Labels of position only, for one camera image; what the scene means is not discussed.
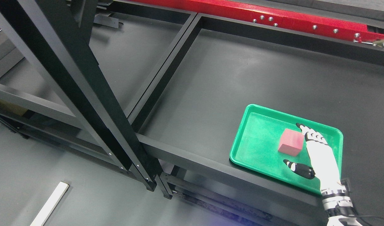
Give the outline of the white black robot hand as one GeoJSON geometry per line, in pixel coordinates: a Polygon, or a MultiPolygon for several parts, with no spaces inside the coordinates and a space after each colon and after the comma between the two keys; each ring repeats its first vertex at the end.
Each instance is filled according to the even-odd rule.
{"type": "Polygon", "coordinates": [[[320,181],[321,193],[326,190],[345,190],[345,186],[341,183],[340,171],[333,150],[324,136],[304,124],[296,123],[296,126],[304,135],[311,166],[287,159],[283,160],[284,164],[298,176],[306,179],[317,178],[320,181]]]}

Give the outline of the white silver robot forearm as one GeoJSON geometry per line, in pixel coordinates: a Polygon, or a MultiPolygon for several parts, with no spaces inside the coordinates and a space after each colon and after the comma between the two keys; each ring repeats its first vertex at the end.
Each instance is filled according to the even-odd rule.
{"type": "Polygon", "coordinates": [[[327,226],[362,226],[356,216],[350,197],[349,179],[341,180],[341,186],[321,189],[322,204],[327,214],[327,226]]]}

